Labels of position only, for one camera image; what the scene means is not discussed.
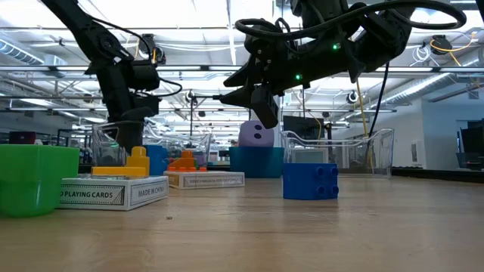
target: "blue container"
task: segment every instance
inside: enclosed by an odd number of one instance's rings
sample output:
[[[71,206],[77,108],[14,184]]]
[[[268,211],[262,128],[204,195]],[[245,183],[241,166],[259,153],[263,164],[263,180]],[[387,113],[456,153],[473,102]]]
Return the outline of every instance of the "blue container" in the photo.
[[[161,176],[168,169],[168,150],[157,145],[145,145],[146,156],[150,157],[150,176]]]
[[[243,172],[245,178],[280,178],[283,147],[230,147],[230,171]]]

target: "computer monitor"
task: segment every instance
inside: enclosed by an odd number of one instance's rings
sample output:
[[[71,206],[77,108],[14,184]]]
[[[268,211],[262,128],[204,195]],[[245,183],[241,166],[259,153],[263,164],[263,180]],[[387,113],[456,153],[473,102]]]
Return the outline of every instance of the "computer monitor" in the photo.
[[[465,153],[484,155],[484,130],[482,127],[462,129],[461,134]]]
[[[312,117],[284,116],[284,130],[292,131],[305,140],[319,140],[320,125]],[[318,119],[321,123],[321,138],[324,138],[324,120]]]

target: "wooden table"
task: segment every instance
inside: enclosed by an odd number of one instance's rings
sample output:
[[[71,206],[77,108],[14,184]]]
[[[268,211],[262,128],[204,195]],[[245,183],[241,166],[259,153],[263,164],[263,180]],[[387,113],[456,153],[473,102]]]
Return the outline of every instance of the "wooden table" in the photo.
[[[340,192],[283,200],[280,181],[248,180],[130,212],[1,218],[0,270],[483,271],[484,185],[341,178]]]

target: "black cable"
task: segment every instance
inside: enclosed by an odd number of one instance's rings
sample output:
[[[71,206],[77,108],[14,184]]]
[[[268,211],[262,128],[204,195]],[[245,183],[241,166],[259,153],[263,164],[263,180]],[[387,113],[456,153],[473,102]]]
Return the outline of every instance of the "black cable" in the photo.
[[[430,1],[430,0],[398,0],[398,1],[390,1],[390,2],[383,2],[374,5],[368,5],[363,8],[358,8],[354,11],[350,11],[346,14],[338,16],[328,22],[319,24],[317,26],[309,27],[308,29],[303,29],[296,32],[289,32],[289,33],[280,33],[280,32],[270,32],[264,31],[260,29],[254,29],[252,27],[248,27],[248,25],[262,25],[263,22],[267,22],[260,19],[242,19],[235,22],[235,28],[239,31],[253,36],[259,39],[280,39],[284,41],[292,41],[296,39],[307,38],[310,36],[316,36],[319,33],[326,31],[327,29],[334,28],[336,26],[341,26],[343,23],[347,23],[349,21],[358,19],[366,14],[377,12],[377,11],[385,11],[390,9],[398,9],[398,8],[428,8],[435,11],[441,11],[447,15],[452,16],[454,19],[457,20],[455,23],[442,23],[442,24],[432,24],[432,23],[425,23],[420,25],[421,29],[433,29],[433,30],[440,30],[440,29],[457,29],[463,26],[467,22],[467,17],[464,12],[460,11],[459,9],[445,4],[438,1]]]
[[[315,3],[312,0],[308,0],[309,5],[311,6],[312,10],[316,13],[319,19],[319,23],[324,23],[324,17],[319,12],[318,8],[316,7]],[[286,28],[286,31],[289,33],[290,32],[290,26],[289,23],[286,22],[284,18],[279,18],[275,21],[275,25],[277,28],[279,28],[282,32],[282,28],[279,26],[279,23],[282,23],[284,27]],[[294,41],[290,41],[290,43],[285,42],[284,45],[286,45],[286,48],[293,52],[294,54],[308,54],[311,51],[315,50],[318,47],[319,42],[322,40],[322,35],[319,35],[318,38],[316,39],[316,42],[312,45],[312,47],[306,51],[298,51],[297,47],[294,43]]]
[[[122,30],[122,31],[127,32],[127,33],[129,33],[129,34],[131,34],[131,35],[133,35],[133,36],[137,37],[138,39],[140,39],[140,40],[141,40],[141,41],[144,43],[144,45],[146,45],[146,49],[148,50],[148,60],[151,60],[151,59],[152,59],[152,55],[151,55],[150,46],[148,45],[148,43],[146,42],[146,40],[144,40],[144,39],[143,39],[143,37],[142,37],[141,35],[139,35],[139,34],[137,34],[137,33],[133,32],[133,31],[131,31],[131,30],[125,29],[125,28],[123,28],[123,27],[121,27],[121,26],[117,26],[117,25],[115,25],[115,24],[113,24],[113,23],[106,22],[105,20],[98,19],[98,18],[93,17],[93,16],[91,16],[91,15],[88,15],[88,16],[90,16],[90,18],[91,18],[91,19],[93,19],[94,21],[98,21],[99,23],[104,23],[104,24],[106,24],[106,25],[108,25],[108,26],[111,26],[111,27],[113,27],[113,28],[115,28],[115,29]],[[166,79],[163,79],[163,78],[160,78],[160,80],[161,80],[162,82],[165,82],[165,83],[168,83],[168,84],[171,84],[171,85],[178,86],[178,90],[177,90],[177,91],[175,91],[175,92],[173,92],[173,93],[171,93],[171,94],[160,94],[160,95],[154,95],[154,97],[170,97],[170,96],[173,96],[173,95],[175,95],[175,94],[179,94],[181,91],[183,91],[183,86],[182,86],[181,84],[178,84],[178,83],[176,83],[176,82],[172,82],[172,81],[169,81],[169,80],[166,80]]]
[[[390,62],[387,62],[385,66],[385,76],[383,77],[383,82],[381,83],[380,95],[378,96],[377,110],[375,111],[375,117],[373,118],[373,123],[371,124],[370,133],[368,134],[369,138],[371,138],[371,135],[373,134],[373,130],[375,129],[375,124],[377,123],[378,113],[380,112],[381,99],[385,91],[386,80],[388,79],[389,66],[390,66]]]
[[[176,82],[172,82],[172,81],[169,81],[169,80],[166,80],[166,79],[162,79],[162,78],[160,78],[160,80],[161,80],[162,82],[165,82],[165,83],[168,83],[168,84],[171,84],[171,85],[178,86],[178,90],[177,90],[177,91],[175,91],[175,92],[173,92],[173,93],[171,93],[171,94],[159,94],[159,95],[154,95],[154,97],[170,97],[170,96],[172,96],[172,95],[179,94],[179,93],[180,93],[180,91],[182,91],[182,90],[183,90],[183,86],[182,86],[181,84],[178,84],[178,83],[176,83]]]
[[[88,16],[89,16],[91,19],[93,19],[94,21],[97,21],[97,22],[99,22],[99,23],[103,23],[103,24],[105,24],[105,25],[111,26],[111,27],[113,27],[113,28],[115,28],[115,29],[119,29],[119,30],[121,30],[121,31],[124,31],[124,32],[126,32],[126,33],[129,33],[129,34],[133,35],[134,37],[137,37],[138,39],[140,39],[140,40],[141,40],[141,41],[144,43],[144,45],[146,45],[146,49],[148,50],[148,60],[151,60],[151,59],[152,59],[152,55],[151,55],[150,46],[148,45],[148,43],[146,42],[146,40],[145,40],[145,39],[144,39],[144,38],[143,38],[141,35],[139,35],[139,34],[137,34],[137,33],[133,32],[133,31],[131,31],[131,30],[129,30],[129,29],[123,28],[123,27],[121,27],[121,26],[117,26],[117,25],[115,25],[115,24],[113,24],[113,23],[109,23],[109,22],[107,22],[107,21],[105,21],[105,20],[98,19],[98,18],[93,17],[93,16],[91,16],[91,15],[88,15]]]

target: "yellow cable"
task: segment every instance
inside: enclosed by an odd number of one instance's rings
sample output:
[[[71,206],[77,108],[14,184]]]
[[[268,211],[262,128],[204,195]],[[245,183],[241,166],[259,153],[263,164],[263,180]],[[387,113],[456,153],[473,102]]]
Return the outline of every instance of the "yellow cable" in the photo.
[[[363,111],[363,100],[361,99],[361,89],[360,89],[359,79],[356,79],[356,88],[358,89],[358,99],[360,101],[361,118],[363,119],[363,129],[365,130],[365,137],[368,137],[368,130],[366,128],[366,117],[365,117],[365,112]]]
[[[136,44],[135,60],[138,57],[138,51],[139,51],[139,39],[138,39],[138,43]]]
[[[368,138],[368,130],[366,127],[366,117],[365,112],[363,110],[363,99],[361,98],[361,89],[360,89],[360,81],[356,79],[356,89],[358,90],[358,99],[360,101],[360,110],[361,110],[361,118],[363,119],[363,129],[365,130],[365,137]],[[370,158],[370,154],[373,153],[373,147],[371,147],[370,152],[368,152],[367,160],[370,161],[370,167],[373,169],[373,160]]]
[[[299,101],[299,103],[301,104],[301,106],[303,105],[303,102],[301,102],[301,100],[299,99],[299,97],[297,97],[297,94],[294,93],[294,96],[296,97],[296,99]],[[318,140],[321,139],[321,133],[323,131],[323,125],[321,124],[321,122],[319,122],[318,118],[316,118],[315,116],[312,115],[312,113],[310,111],[308,111],[309,115],[312,116],[312,118],[314,118],[316,120],[316,122],[319,124],[319,134],[318,134]]]
[[[451,57],[454,59],[455,63],[458,65],[458,66],[462,66],[461,63],[459,62],[459,60],[457,60],[457,58],[454,56],[454,54],[452,52],[449,52],[449,54],[451,55]]]
[[[443,51],[443,52],[457,52],[457,51],[460,51],[460,50],[464,50],[465,48],[468,48],[472,43],[472,39],[474,39],[474,34],[472,34],[471,38],[470,38],[470,42],[464,46],[464,47],[461,47],[461,48],[457,48],[457,49],[443,49],[443,48],[438,48],[436,47],[435,45],[433,45],[433,43],[435,42],[435,40],[432,40],[430,41],[430,46],[439,50],[439,51]]]

